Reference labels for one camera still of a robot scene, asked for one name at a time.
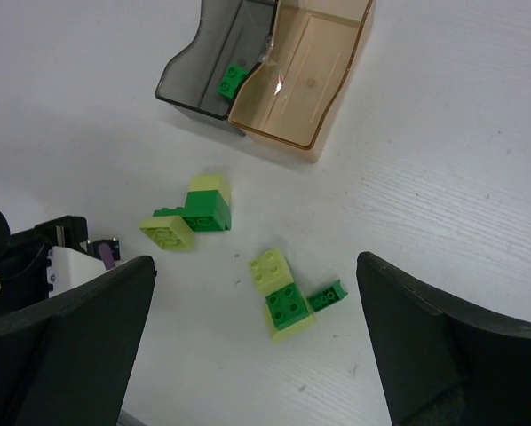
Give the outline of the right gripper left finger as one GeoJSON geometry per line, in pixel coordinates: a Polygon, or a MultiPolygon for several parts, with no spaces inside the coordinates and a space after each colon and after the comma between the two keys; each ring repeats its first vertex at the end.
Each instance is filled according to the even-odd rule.
{"type": "Polygon", "coordinates": [[[0,316],[0,425],[114,425],[155,288],[139,256],[0,316]]]}

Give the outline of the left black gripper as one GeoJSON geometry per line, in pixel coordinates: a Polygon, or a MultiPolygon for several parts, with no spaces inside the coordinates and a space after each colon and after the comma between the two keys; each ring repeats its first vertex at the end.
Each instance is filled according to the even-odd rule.
{"type": "Polygon", "coordinates": [[[74,249],[101,260],[107,271],[121,260],[120,241],[90,239],[85,217],[59,217],[12,233],[0,211],[0,316],[50,298],[46,268],[53,247],[74,249]]]}

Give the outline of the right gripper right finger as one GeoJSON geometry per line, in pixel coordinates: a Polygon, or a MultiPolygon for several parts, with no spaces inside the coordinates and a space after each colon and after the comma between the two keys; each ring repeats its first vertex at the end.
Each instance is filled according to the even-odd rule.
{"type": "Polygon", "coordinates": [[[362,252],[357,282],[394,425],[531,425],[531,322],[362,252]]]}

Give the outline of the dark green thin lego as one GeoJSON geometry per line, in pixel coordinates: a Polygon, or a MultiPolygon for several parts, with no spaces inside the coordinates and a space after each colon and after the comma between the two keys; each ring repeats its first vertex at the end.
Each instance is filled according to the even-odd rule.
{"type": "Polygon", "coordinates": [[[343,301],[347,296],[348,291],[342,285],[341,280],[336,280],[332,284],[321,288],[311,296],[308,296],[307,301],[313,308],[314,312],[320,312],[343,301]]]}

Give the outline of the light green lego stack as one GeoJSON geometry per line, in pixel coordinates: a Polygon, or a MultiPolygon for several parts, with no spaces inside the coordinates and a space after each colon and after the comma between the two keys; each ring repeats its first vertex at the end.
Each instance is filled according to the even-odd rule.
{"type": "Polygon", "coordinates": [[[289,264],[277,248],[249,262],[253,284],[264,298],[265,323],[274,343],[316,323],[313,308],[296,284],[289,264]]]}

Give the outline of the dark green lego brick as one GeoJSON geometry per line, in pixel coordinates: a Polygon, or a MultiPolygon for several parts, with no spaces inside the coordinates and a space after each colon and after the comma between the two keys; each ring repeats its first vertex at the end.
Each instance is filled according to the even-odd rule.
{"type": "Polygon", "coordinates": [[[156,209],[154,217],[182,217],[195,232],[225,232],[232,229],[231,188],[220,173],[191,178],[185,204],[175,209],[156,209]]]}

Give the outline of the dark green square lego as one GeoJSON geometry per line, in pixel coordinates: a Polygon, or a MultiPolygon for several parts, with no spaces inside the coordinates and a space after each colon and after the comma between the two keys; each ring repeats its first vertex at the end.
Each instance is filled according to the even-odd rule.
{"type": "Polygon", "coordinates": [[[225,99],[232,100],[248,72],[249,71],[244,67],[230,65],[218,83],[218,94],[225,99]]]}

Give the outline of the light green lego brick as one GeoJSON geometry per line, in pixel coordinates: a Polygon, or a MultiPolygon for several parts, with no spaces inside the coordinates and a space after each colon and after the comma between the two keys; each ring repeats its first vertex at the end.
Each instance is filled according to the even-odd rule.
{"type": "Polygon", "coordinates": [[[179,216],[150,217],[139,230],[162,250],[183,251],[194,247],[194,232],[179,216]]]}

